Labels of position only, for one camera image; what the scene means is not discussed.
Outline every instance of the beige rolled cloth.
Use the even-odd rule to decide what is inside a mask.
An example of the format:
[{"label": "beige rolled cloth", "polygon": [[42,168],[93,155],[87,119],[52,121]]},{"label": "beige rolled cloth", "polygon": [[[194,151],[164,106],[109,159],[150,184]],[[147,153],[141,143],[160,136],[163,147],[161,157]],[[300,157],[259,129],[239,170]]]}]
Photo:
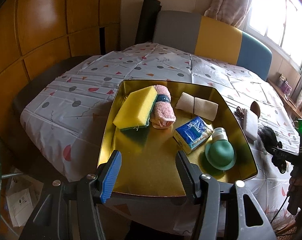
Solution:
[{"label": "beige rolled cloth", "polygon": [[217,115],[218,104],[182,92],[175,108],[213,121]]}]

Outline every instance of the window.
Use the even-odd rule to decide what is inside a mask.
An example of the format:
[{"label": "window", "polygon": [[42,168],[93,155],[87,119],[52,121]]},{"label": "window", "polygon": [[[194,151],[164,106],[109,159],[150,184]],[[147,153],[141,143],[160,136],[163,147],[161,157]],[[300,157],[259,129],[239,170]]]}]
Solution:
[{"label": "window", "polygon": [[298,0],[252,0],[244,30],[302,68],[302,5]]}]

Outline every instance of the towel label band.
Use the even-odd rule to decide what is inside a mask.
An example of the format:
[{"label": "towel label band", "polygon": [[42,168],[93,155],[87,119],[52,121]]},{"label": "towel label band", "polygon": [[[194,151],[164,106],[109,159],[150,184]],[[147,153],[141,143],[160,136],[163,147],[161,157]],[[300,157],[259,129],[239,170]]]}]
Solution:
[{"label": "towel label band", "polygon": [[156,103],[157,102],[168,102],[168,103],[170,103],[170,99],[166,95],[158,95],[155,102]]}]

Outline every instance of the yellow sponge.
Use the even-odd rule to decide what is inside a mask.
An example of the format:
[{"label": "yellow sponge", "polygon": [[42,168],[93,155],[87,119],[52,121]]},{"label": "yellow sponge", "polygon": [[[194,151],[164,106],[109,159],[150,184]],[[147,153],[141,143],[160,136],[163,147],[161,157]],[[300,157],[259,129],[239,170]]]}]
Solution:
[{"label": "yellow sponge", "polygon": [[119,129],[132,129],[149,125],[150,113],[158,93],[153,86],[129,94],[113,124]]}]

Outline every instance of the pink towel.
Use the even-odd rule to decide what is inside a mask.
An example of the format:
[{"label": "pink towel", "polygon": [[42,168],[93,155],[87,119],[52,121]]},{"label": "pink towel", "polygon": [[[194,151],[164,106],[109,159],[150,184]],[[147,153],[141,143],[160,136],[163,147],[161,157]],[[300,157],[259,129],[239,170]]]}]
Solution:
[{"label": "pink towel", "polygon": [[154,128],[168,128],[176,120],[173,108],[170,103],[170,92],[167,87],[162,85],[155,85],[154,88],[158,92],[158,97],[155,101],[150,120]]}]

